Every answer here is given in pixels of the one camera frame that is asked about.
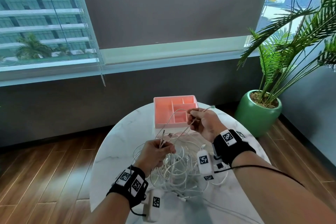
person's right arm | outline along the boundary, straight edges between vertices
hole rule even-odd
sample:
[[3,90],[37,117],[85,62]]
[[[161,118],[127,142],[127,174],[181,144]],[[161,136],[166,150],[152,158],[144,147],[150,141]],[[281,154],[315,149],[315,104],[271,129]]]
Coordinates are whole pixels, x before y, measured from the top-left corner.
[[[206,140],[213,142],[227,128],[215,112],[196,108],[188,111],[188,124]],[[252,151],[234,158],[232,167],[259,165],[276,169]],[[258,167],[234,169],[234,174],[246,196],[265,224],[336,223],[336,213],[296,181],[271,170]]]

person's left arm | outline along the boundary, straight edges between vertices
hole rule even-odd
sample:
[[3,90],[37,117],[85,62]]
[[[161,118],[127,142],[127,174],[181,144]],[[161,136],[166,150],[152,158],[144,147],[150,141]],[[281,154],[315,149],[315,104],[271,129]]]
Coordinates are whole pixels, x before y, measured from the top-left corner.
[[[141,151],[134,167],[140,168],[148,177],[155,167],[161,167],[163,160],[169,153],[175,153],[173,144],[166,142],[159,149],[160,139],[147,141]],[[83,224],[124,224],[130,212],[128,200],[118,194],[110,193],[104,200],[94,209]]]

white marble table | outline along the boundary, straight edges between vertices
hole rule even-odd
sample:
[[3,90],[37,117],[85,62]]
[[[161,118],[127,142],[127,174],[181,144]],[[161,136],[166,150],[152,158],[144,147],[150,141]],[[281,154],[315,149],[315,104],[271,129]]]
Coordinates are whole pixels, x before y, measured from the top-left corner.
[[[208,105],[198,103],[199,107]],[[257,154],[270,162],[258,141],[233,117],[214,110],[229,129],[242,132]],[[136,109],[120,120],[109,132],[94,160],[90,182],[91,211],[105,198],[116,176],[132,161],[133,150],[152,140],[154,104]],[[142,213],[142,205],[133,208]],[[142,218],[130,213],[127,223],[142,223]],[[203,198],[183,202],[171,193],[163,197],[163,210],[158,224],[263,223],[232,170],[221,186],[209,185]]]

pink plastic box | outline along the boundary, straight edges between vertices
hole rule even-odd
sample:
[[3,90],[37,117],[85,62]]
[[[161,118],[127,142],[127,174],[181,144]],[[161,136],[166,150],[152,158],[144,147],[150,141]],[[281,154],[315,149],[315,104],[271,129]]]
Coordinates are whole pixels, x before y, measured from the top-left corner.
[[[194,95],[154,98],[155,128],[165,127],[169,117],[176,110],[188,110],[197,107],[197,100]],[[187,127],[187,115],[189,114],[185,110],[175,112],[165,128]]]

green ceramic pot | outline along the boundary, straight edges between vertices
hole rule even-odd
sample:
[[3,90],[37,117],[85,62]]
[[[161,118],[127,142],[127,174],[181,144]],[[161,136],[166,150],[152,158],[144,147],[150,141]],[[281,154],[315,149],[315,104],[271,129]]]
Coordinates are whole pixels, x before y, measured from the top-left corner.
[[239,121],[254,137],[260,137],[269,131],[279,117],[282,104],[277,99],[279,106],[276,108],[266,108],[257,105],[250,99],[250,93],[257,90],[247,92],[238,105],[234,118]]

